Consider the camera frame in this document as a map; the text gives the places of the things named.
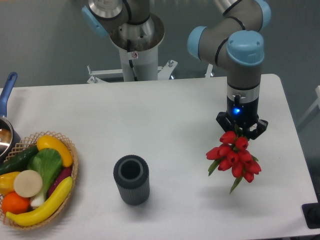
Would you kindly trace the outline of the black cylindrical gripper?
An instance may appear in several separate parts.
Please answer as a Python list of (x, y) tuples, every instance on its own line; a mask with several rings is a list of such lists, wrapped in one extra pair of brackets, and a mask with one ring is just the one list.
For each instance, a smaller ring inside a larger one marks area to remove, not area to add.
[(225, 132), (235, 131), (235, 124), (244, 128), (244, 136), (248, 140), (255, 140), (262, 135), (268, 127), (268, 121), (258, 118), (259, 98), (248, 103), (235, 104), (233, 99), (227, 97), (227, 111), (219, 112), (216, 121)]

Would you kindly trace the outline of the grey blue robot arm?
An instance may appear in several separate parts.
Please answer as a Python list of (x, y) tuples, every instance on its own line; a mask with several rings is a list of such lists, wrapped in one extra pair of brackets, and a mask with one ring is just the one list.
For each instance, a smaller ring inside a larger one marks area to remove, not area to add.
[[(223, 20), (213, 28), (198, 26), (187, 39), (196, 59), (227, 72), (227, 109), (217, 115), (224, 131), (241, 129), (256, 139), (268, 127), (258, 116), (264, 39), (260, 34), (271, 19), (263, 0), (217, 0)], [(108, 36), (118, 48), (126, 82), (158, 80), (158, 47), (165, 29), (150, 11), (148, 0), (90, 0), (81, 10), (88, 26)]]

